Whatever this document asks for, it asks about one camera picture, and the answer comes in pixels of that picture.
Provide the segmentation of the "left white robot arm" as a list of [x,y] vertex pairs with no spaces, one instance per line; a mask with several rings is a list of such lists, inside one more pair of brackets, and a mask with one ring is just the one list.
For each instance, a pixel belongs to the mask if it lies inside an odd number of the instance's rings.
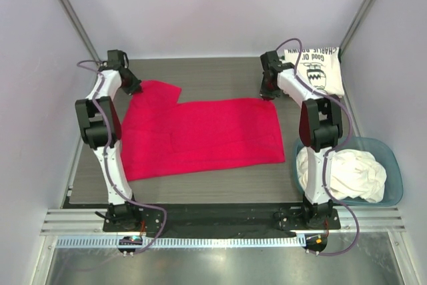
[[141,80],[129,69],[127,53],[122,50],[109,50],[107,59],[95,64],[93,89],[75,102],[81,139],[95,154],[107,187],[107,211],[95,214],[104,219],[106,232],[132,232],[142,225],[142,215],[121,161],[121,122],[113,100],[119,89],[128,95],[140,93]]

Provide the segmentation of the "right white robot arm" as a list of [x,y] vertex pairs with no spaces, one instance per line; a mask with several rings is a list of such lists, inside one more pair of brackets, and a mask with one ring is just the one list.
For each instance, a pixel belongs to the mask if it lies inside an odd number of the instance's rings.
[[300,107],[299,136],[308,153],[300,219],[307,228],[325,228],[334,203],[330,191],[332,158],[343,134],[338,100],[317,93],[298,75],[296,66],[281,61],[276,51],[265,52],[260,61],[263,68],[260,96],[273,100],[286,93]]

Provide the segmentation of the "red t shirt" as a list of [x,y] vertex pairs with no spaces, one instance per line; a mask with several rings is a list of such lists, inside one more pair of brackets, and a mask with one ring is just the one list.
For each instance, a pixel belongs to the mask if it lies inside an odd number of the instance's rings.
[[274,104],[244,97],[180,103],[181,88],[144,81],[122,122],[128,181],[286,160]]

